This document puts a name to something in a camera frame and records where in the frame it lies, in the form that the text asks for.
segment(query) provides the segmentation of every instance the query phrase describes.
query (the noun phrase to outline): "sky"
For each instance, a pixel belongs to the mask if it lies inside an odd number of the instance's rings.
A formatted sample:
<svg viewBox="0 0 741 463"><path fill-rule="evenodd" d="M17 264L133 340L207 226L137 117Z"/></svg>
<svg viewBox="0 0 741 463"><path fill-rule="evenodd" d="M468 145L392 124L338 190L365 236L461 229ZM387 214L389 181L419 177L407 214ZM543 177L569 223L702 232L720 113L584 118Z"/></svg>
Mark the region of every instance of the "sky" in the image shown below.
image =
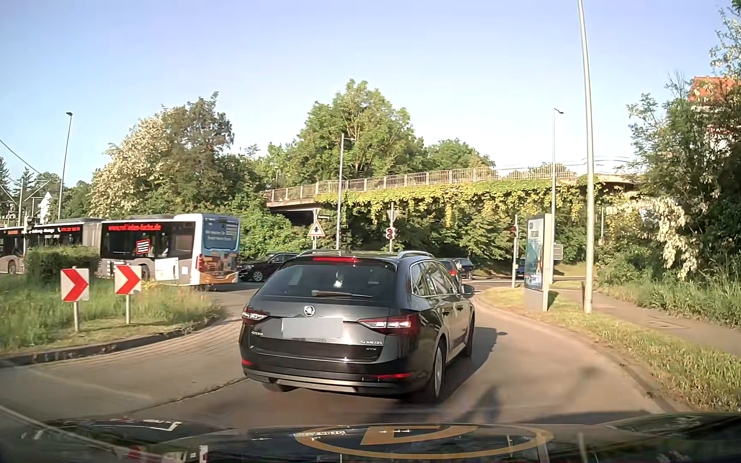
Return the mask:
<svg viewBox="0 0 741 463"><path fill-rule="evenodd" d="M675 71L711 74L727 5L584 0L598 160L633 154L626 105L641 93L666 100ZM556 107L557 160L584 163L576 0L0 0L0 138L60 173L73 112L69 185L163 105L219 91L233 149L264 150L351 78L407 108L426 144L459 138L498 166L550 162ZM25 168L0 156L13 178Z"/></svg>

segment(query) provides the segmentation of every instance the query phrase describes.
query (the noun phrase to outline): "red and white chevron sign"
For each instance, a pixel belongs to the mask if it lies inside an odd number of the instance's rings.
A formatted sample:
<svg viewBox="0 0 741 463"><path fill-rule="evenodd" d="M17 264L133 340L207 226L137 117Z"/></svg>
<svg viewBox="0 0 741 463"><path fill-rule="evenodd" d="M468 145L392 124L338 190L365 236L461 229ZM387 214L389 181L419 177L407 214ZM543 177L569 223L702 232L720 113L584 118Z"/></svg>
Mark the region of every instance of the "red and white chevron sign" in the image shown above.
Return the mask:
<svg viewBox="0 0 741 463"><path fill-rule="evenodd" d="M141 265L117 265L114 268L116 294L138 294L142 292Z"/></svg>
<svg viewBox="0 0 741 463"><path fill-rule="evenodd" d="M90 271L87 268L62 268L62 300L90 300Z"/></svg>

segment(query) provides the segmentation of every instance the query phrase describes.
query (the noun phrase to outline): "articulated bus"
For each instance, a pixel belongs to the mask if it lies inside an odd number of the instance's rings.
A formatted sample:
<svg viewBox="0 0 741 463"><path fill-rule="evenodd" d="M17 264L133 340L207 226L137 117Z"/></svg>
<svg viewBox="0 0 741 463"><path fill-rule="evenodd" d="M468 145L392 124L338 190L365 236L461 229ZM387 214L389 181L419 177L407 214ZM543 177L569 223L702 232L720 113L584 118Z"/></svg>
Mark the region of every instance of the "articulated bus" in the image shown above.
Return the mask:
<svg viewBox="0 0 741 463"><path fill-rule="evenodd" d="M95 247L96 276L113 278L117 264L140 265L142 278L175 285L237 283L240 220L188 213L131 216L127 220L71 219L0 228L0 273L24 273L31 247Z"/></svg>

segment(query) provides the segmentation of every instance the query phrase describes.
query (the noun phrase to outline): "license plate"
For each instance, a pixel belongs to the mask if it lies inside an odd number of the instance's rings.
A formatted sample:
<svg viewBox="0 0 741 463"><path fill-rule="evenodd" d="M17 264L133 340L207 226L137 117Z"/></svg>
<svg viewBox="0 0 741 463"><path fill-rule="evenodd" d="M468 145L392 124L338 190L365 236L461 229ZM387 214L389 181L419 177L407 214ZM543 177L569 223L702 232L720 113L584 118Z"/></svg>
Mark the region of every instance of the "license plate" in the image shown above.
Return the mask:
<svg viewBox="0 0 741 463"><path fill-rule="evenodd" d="M341 318L283 318L283 338L307 338L316 340L342 338Z"/></svg>

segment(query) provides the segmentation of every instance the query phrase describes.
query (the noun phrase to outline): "bridge railing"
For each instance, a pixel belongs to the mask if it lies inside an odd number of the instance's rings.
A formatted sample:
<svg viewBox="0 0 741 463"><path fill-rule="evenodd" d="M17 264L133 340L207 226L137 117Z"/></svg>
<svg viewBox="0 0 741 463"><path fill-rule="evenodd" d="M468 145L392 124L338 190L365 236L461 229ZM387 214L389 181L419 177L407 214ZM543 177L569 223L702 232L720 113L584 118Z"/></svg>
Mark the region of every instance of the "bridge railing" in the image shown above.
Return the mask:
<svg viewBox="0 0 741 463"><path fill-rule="evenodd" d="M579 174L568 168L567 164L557 163L557 178L575 179ZM551 178L551 167L472 167L448 171L416 172L412 174L393 174L384 177L343 180L343 191L373 191L376 189L403 188L407 186L424 186L432 184L464 184L492 180L546 180ZM269 202L290 201L294 199L313 198L315 195L336 193L339 180L321 180L314 184L303 184L288 188L269 189L262 196Z"/></svg>

